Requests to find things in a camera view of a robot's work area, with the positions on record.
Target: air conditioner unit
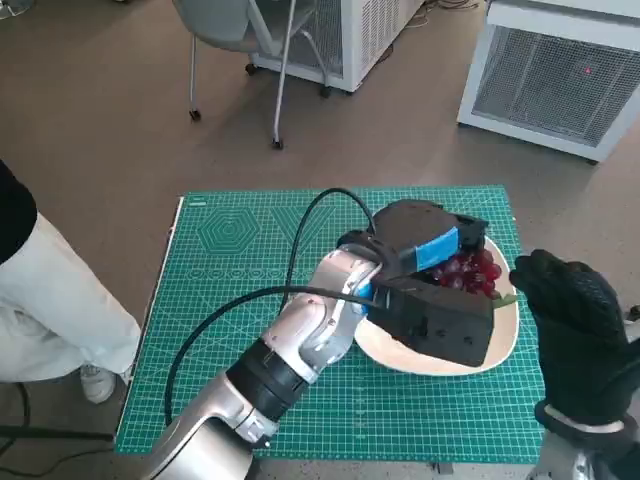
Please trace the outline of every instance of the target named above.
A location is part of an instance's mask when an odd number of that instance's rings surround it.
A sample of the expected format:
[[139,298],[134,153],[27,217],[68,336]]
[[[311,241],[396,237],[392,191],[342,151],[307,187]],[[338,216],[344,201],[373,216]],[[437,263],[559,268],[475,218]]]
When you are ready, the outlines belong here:
[[[304,26],[318,44],[332,87],[355,92],[380,56],[413,18],[424,0],[319,0]],[[263,68],[280,71],[280,60],[251,55]],[[287,73],[322,83],[313,51],[304,39],[291,40]]]
[[640,20],[619,14],[640,2],[568,3],[490,4],[458,121],[600,162],[640,112]]

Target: black cable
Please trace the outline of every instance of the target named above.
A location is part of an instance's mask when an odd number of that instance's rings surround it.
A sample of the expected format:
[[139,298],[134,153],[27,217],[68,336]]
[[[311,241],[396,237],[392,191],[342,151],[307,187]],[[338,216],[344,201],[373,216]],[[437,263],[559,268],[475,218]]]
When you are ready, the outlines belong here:
[[76,430],[60,430],[58,428],[1,426],[0,438],[30,438],[37,440],[96,440],[113,442],[112,433],[79,432]]
[[[304,231],[304,227],[307,224],[307,220],[309,219],[309,216],[313,212],[313,209],[316,208],[316,205],[318,205],[318,203],[320,203],[320,201],[324,197],[326,197],[327,195],[331,195],[332,193],[341,193],[343,195],[348,196],[354,202],[356,202],[358,206],[362,209],[364,214],[367,216],[367,219],[369,220],[369,229],[371,230],[371,233],[374,233],[374,234],[376,233],[376,225],[373,220],[373,214],[371,213],[371,210],[369,210],[369,207],[367,207],[364,201],[360,197],[358,197],[355,193],[347,190],[346,188],[340,188],[340,187],[329,188],[323,192],[320,192],[316,196],[316,198],[314,198],[311,201],[311,203],[307,207],[307,210],[304,212],[304,215],[300,220],[300,224],[298,225],[298,231],[296,232],[296,236],[293,239],[293,246],[291,247],[291,254],[289,255],[289,265],[287,267],[287,276],[284,281],[284,284],[287,287],[291,285],[291,279],[293,278],[293,270],[296,265],[296,257],[298,256],[298,247],[300,246],[300,240],[302,239],[302,232]],[[282,296],[282,302],[280,302],[280,309],[278,310],[279,312],[281,312],[284,306],[287,304],[287,300],[289,300],[289,295],[288,293],[285,293]]]
[[[15,383],[14,384],[20,393],[20,397],[22,398],[22,428],[28,428],[31,424],[31,403],[29,402],[29,392],[27,392],[27,388],[24,386],[24,383]],[[10,438],[7,443],[5,443],[2,447],[0,447],[0,458],[7,453],[17,441],[17,437]]]
[[378,61],[374,65],[374,67],[377,67],[381,63],[385,62],[393,54],[393,48],[394,47],[393,47],[393,43],[392,43],[391,45],[389,45],[387,47],[387,49],[384,52],[382,52],[382,55],[380,55],[380,58],[378,59]]
[[246,295],[243,295],[242,297],[238,297],[235,300],[230,301],[229,303],[223,305],[214,313],[209,315],[209,317],[207,317],[202,323],[200,323],[200,325],[198,325],[196,329],[191,332],[189,337],[184,341],[184,343],[180,347],[180,350],[174,357],[171,368],[169,369],[169,374],[167,375],[167,384],[164,391],[164,419],[167,426],[169,426],[173,421],[173,385],[178,373],[178,369],[180,368],[180,364],[182,363],[182,360],[184,359],[184,356],[186,355],[191,345],[193,345],[193,343],[198,339],[200,335],[202,335],[202,333],[207,329],[207,327],[209,327],[209,325],[211,325],[228,311],[233,310],[243,303],[247,303],[260,297],[266,297],[267,295],[275,295],[278,293],[309,293],[312,295],[345,300],[347,302],[365,305],[370,308],[380,309],[380,307],[376,305],[373,300],[356,297],[355,295],[334,292],[325,288],[295,287],[291,285],[262,288],[260,290],[256,290],[255,292],[248,293]]
[[104,448],[102,450],[88,450],[86,452],[74,453],[73,455],[62,457],[60,460],[54,463],[50,468],[40,473],[21,472],[19,470],[14,470],[12,468],[5,468],[5,467],[0,467],[0,473],[7,473],[9,475],[13,475],[16,477],[42,478],[42,477],[46,477],[50,473],[53,473],[64,462],[73,460],[74,458],[84,457],[87,455],[95,455],[98,453],[108,453],[108,452],[113,452],[113,448]]

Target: white bowl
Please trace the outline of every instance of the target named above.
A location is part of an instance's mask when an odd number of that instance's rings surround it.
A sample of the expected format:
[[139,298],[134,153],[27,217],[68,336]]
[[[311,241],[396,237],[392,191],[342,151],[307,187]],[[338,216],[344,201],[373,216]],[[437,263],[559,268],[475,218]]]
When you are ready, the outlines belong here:
[[[486,238],[485,248],[493,254],[494,261],[502,268],[502,275],[496,280],[496,290],[502,296],[508,293],[515,295],[516,291],[509,283],[509,266],[504,255],[489,237]],[[393,370],[432,376],[472,375],[491,370],[504,362],[516,345],[519,328],[518,302],[497,309],[487,356],[479,367],[468,367],[414,352],[368,320],[360,322],[355,339],[369,357]]]

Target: white pants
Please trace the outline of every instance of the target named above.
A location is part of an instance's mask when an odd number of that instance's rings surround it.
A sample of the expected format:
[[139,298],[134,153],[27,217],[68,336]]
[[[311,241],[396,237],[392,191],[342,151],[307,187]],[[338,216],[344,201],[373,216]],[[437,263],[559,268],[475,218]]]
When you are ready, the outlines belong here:
[[134,318],[38,214],[0,265],[0,382],[61,377],[85,363],[123,373],[139,339]]

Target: chair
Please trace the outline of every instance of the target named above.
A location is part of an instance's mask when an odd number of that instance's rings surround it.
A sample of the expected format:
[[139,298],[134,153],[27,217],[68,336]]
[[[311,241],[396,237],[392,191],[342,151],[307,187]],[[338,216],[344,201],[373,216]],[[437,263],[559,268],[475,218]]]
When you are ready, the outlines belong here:
[[0,0],[0,20],[17,17],[33,6],[34,0]]
[[[280,137],[280,111],[291,37],[300,33],[309,42],[323,73],[327,97],[329,73],[311,34],[302,27],[316,8],[316,0],[173,0],[187,30],[191,32],[191,68],[189,81],[189,115],[193,121],[201,116],[195,103],[196,46],[200,40],[216,48],[234,52],[264,53],[282,59],[272,145],[284,148]],[[246,67],[249,75],[257,67]]]

